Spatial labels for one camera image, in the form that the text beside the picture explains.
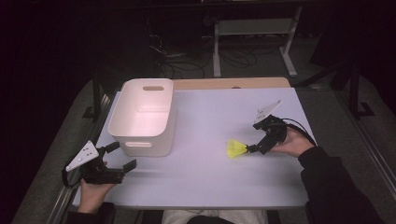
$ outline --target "yellow shuttlecock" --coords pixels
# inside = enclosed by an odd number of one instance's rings
[[[235,139],[230,139],[227,143],[227,155],[230,158],[237,157],[248,152],[247,145],[242,144]]]

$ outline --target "black sleeve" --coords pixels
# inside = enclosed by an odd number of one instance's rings
[[[97,214],[69,212],[66,224],[113,224],[115,215],[114,203],[103,203]]]
[[[315,224],[384,223],[369,199],[353,183],[340,158],[312,147],[298,158]]]

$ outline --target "hand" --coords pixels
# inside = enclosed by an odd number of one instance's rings
[[[292,157],[299,157],[303,152],[313,147],[302,134],[292,128],[288,128],[288,135],[283,143],[274,146],[272,152],[283,152]]]
[[[114,186],[115,184],[87,184],[84,179],[81,179],[81,201],[78,212],[95,214],[102,205],[106,194]]]

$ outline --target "dark background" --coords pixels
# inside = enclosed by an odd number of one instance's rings
[[[104,1],[84,3],[103,6]],[[188,13],[180,9],[161,13],[87,11],[75,10],[75,4],[1,2],[2,223],[12,220],[69,107],[93,74],[99,75],[104,90],[111,93],[125,80],[158,76],[159,55],[149,48],[153,30],[174,48],[195,46],[190,50],[199,50],[201,35],[213,30],[209,19],[263,15],[261,10],[252,13],[249,8],[239,13],[220,8]],[[276,17],[276,13],[284,13],[282,9],[265,15]],[[392,92],[396,85],[396,20],[391,9],[385,0],[350,1],[347,7],[336,5],[335,10],[305,7],[297,33],[319,35],[326,23],[312,62],[329,66],[346,56],[356,57],[362,74],[396,113]]]

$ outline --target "sleeve cuff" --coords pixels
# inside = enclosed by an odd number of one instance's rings
[[[329,157],[329,155],[327,155],[323,148],[311,147],[298,157],[298,161],[305,168],[312,161],[318,161],[327,157]]]

